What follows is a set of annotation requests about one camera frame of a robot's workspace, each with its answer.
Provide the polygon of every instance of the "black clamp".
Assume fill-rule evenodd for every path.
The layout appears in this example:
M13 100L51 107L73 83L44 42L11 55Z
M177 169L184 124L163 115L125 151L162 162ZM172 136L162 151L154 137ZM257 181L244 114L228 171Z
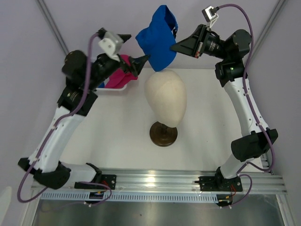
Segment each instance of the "black clamp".
M107 185L111 190L115 190L115 186L116 186L116 175L113 174L103 174L103 172L96 167L95 165L91 164L91 163L86 163L86 165L92 167L95 172L96 175L94 176L93 180L91 181L91 183L96 183L96 184L103 184L103 185ZM99 190L104 190L106 188L104 188L101 185L87 185L87 184L83 184L80 182L76 182L74 185L75 189L99 189Z

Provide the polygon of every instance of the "white surface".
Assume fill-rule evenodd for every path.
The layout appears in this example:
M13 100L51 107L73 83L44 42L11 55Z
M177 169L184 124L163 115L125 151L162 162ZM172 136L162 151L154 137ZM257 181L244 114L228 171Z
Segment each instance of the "white surface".
M144 84L144 93L158 122L171 128L182 121L187 106L185 84L172 70L154 73Z
M224 86L225 91L229 95L229 97L232 100L232 103L234 105L236 114L239 119L240 127L241 127L241 134L242 136L250 135L252 131L255 131L256 133L260 133L261 129L256 124L256 120L253 116L253 113L251 111L251 108L249 106L248 100L245 96L245 90L243 89L243 78L237 78L233 82L227 82ZM256 112L256 115L262 125L263 128L269 127L267 123L262 118L258 107L256 105L256 102L253 98L250 85L249 85L249 79L246 79L246 88L248 90L248 95L251 99L251 102L253 104L254 110Z
M297 225L301 224L300 9L300 0L288 1L248 71L257 105L279 133L274 173L283 176Z
M56 108L54 118L49 128L47 129L47 132L45 133L38 147L28 158L30 165L34 161L36 161L36 156L39 151L39 148L44 142L45 137L48 135L49 131L53 129L56 120L61 116L69 113L70 111L62 106ZM84 118L85 117L82 115L75 114L72 117L66 117L62 119L59 122L59 124L57 125L57 129L53 131L52 135L45 144L41 156L39 157L39 161L37 161L34 165L34 168L36 170L40 169L43 173L55 171L55 169L57 168L57 163L62 155L64 148L68 143L68 140L70 139L78 125L84 120Z
M24 171L17 165L37 148L65 87L64 55L35 1L0 1L0 191L12 187L3 226L18 226L27 205L17 200ZM30 198L32 176L22 190Z
M179 25L176 41L190 36L199 24L207 24L202 9L227 3L236 3L248 14L252 23L255 41L263 30L278 0L45 0L53 18L62 33L69 50L87 50L90 36L104 27L108 31L120 34L131 34L121 48L121 54L140 57L143 51L139 48L135 36L149 26L156 9L166 4L172 11ZM218 12L220 18L213 26L223 40L238 29L248 29L246 19L236 8L223 8ZM93 56L101 52L94 44ZM177 54L171 68L214 68L219 62L212 56L194 59Z
M0 226L2 225L5 214L8 210L9 205L10 205L11 193L12 193L12 188L11 187L6 187L0 193Z
M215 171L231 154L231 141L240 138L240 126L230 98L214 70L174 70L187 89L187 110L170 147L158 147L149 137L156 117L144 96L144 82L153 74L143 69L124 92L100 95L78 126L61 160L90 162L121 169ZM262 167L260 159L254 163ZM258 172L248 166L246 171Z

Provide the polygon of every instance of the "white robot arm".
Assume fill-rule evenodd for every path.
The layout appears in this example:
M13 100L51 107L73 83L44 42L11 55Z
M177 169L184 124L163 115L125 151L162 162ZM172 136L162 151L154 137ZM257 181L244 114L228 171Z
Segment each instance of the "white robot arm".
M220 8L226 6L240 9L250 26L243 9L234 4ZM232 155L216 170L215 176L208 178L207 182L207 178L202 177L196 183L201 184L201 191L230 192L230 185L241 184L238 174L244 166L247 163L252 164L250 161L266 153L277 139L278 133L276 129L270 129L263 120L251 93L243 64L243 57L250 52L250 43L251 47L253 46L252 36L240 29L226 40L221 40L220 36L211 30L219 18L216 12L220 8L209 6L204 9L202 13L208 24L200 24L191 36L172 45L171 50L194 58L207 54L222 59L215 65L215 75L231 98L240 122L242 137L231 143ZM242 187L238 186L236 190L242 191Z
M99 37L99 46L105 53L97 56L91 64L92 40ZM75 183L78 188L98 188L79 182L100 183L102 172L91 163L73 165L60 162L61 154L78 125L87 116L97 95L94 90L114 71L121 68L138 76L148 60L148 56L139 58L129 57L128 65L118 54L121 46L131 35L114 34L100 29L94 34L89 43L88 56L79 50L70 52L65 58L62 68L66 75L66 88L63 90L55 111L54 118L42 142L28 158L21 158L18 165L26 171L18 190L21 188L29 173L40 184L53 189L59 189L64 184Z

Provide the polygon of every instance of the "pink cloth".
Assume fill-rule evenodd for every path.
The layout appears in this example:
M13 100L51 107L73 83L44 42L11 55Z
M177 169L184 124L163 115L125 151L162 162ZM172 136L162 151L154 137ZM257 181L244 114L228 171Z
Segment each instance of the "pink cloth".
M124 61L130 65L128 55L120 55ZM123 70L118 69L110 77L108 83L104 86L109 89L120 89L124 87L129 81L137 80L138 77L133 76L132 73L124 73Z

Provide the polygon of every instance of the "metal frame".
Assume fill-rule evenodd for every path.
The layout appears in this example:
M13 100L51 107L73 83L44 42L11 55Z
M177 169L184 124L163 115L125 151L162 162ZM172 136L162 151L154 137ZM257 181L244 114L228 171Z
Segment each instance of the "metal frame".
M199 176L213 176L214 172L177 171L177 170L134 170L134 169L102 169L103 174L117 175L116 188L112 199L119 202L189 202L215 203L217 194L227 192L201 192L200 186L194 181ZM277 196L279 208L286 226L294 226L295 222L287 201L287 190L282 176L270 173L249 173L253 179L250 194L274 194ZM250 186L248 178L242 177L243 192ZM32 185L33 194L43 188L39 183ZM90 192L99 190L78 190L73 184L66 185L59 190L48 189L42 196L43 200L83 201ZM29 204L23 225L31 225L34 212L37 210L39 199Z
M157 194L228 194L228 192L201 192L194 181L200 176L214 176L215 172L177 171L177 170L134 170L134 169L102 169L103 174L117 175L115 192L123 193L157 193ZM251 194L286 194L282 176L269 173L249 173L253 179ZM250 181L241 178L243 192L246 193ZM33 190L43 186L38 182L32 185ZM78 191L74 184L65 184L60 191Z
M65 55L67 55L69 53L68 47L46 5L46 3L44 2L44 0L35 0L39 9L41 10L41 13L43 14L51 32L53 33L57 43L59 44L61 50L63 51L63 53Z

